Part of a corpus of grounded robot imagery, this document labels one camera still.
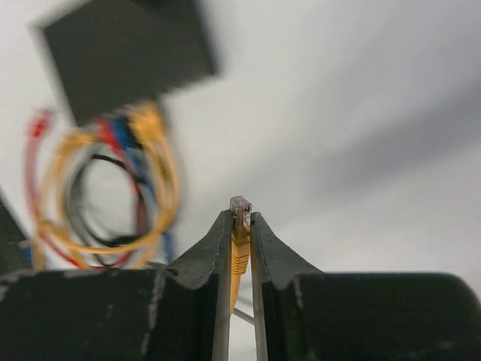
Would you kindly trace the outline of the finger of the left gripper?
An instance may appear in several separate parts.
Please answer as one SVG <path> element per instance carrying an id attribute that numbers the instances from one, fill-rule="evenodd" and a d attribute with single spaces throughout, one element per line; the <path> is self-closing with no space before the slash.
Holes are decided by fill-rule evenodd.
<path id="1" fill-rule="evenodd" d="M 32 254 L 26 238 L 1 196 L 0 246 L 1 270 L 17 271 L 32 268 Z"/>

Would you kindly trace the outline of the black network switch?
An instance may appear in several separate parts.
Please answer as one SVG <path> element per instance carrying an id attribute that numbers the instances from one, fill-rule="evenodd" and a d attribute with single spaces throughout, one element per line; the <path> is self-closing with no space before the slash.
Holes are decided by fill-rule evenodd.
<path id="1" fill-rule="evenodd" d="M 219 70 L 199 1 L 75 2 L 34 27 L 78 126 Z"/>

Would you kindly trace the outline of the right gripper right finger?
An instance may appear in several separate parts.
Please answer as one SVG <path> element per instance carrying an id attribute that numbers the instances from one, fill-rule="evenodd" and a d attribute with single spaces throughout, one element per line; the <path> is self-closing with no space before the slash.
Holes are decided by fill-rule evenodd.
<path id="1" fill-rule="evenodd" d="M 338 343 L 321 330 L 320 271 L 285 244 L 262 216 L 251 216 L 253 303 L 258 360 L 337 360 Z"/>

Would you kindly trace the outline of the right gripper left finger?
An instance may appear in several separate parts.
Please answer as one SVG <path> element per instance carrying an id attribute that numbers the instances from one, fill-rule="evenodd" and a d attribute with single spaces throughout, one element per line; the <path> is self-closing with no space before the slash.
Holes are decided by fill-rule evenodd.
<path id="1" fill-rule="evenodd" d="M 146 360 L 227 360 L 231 227 L 222 211 L 207 234 L 163 268 Z"/>

